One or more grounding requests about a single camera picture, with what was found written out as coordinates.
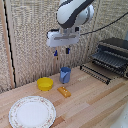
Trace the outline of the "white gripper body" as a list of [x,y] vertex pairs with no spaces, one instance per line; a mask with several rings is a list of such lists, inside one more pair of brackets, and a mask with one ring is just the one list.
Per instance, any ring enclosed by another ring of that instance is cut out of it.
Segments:
[[47,32],[47,45],[57,47],[76,44],[79,41],[80,32],[78,28],[51,29]]

